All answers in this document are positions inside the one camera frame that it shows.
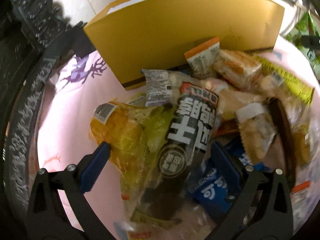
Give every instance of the purple deer print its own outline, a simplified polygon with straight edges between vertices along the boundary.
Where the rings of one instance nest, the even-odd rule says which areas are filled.
[[[67,80],[67,83],[62,87],[62,89],[68,85],[69,83],[77,83],[82,80],[82,84],[87,80],[88,76],[91,73],[92,78],[94,75],[102,76],[103,71],[107,69],[106,62],[103,60],[102,57],[97,59],[97,61],[91,65],[88,71],[85,71],[85,66],[87,64],[89,55],[84,58],[76,57],[77,64],[75,65],[76,68],[71,71],[70,76],[65,77],[62,80]]]

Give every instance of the circular logo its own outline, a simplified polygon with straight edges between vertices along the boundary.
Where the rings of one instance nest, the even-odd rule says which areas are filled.
[[[163,177],[174,178],[180,175],[186,167],[185,151],[174,144],[162,148],[158,168]]]

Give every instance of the green snack package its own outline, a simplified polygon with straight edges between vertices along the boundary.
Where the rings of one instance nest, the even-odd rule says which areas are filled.
[[[305,13],[295,27],[285,36],[286,40],[292,42],[307,58],[310,66],[315,73],[317,80],[320,80],[320,51],[305,48],[301,44],[302,35],[319,36],[318,30],[313,23],[311,15]]]

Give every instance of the blue snack package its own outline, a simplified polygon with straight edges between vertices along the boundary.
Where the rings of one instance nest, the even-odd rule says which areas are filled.
[[[224,148],[230,155],[238,157],[244,166],[252,165],[240,137],[234,138]],[[252,166],[257,171],[269,171],[269,168],[265,167],[263,163]],[[188,192],[197,203],[203,206],[207,214],[217,224],[224,219],[232,201],[235,199],[234,196],[228,196],[226,181],[219,174],[211,158],[207,161],[204,176],[188,187]]]

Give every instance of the yellow box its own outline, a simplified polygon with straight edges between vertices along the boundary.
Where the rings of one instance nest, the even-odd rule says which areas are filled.
[[[216,36],[222,49],[271,48],[283,15],[271,0],[118,0],[84,31],[119,82],[132,89],[144,82],[141,69],[184,65],[186,51]]]

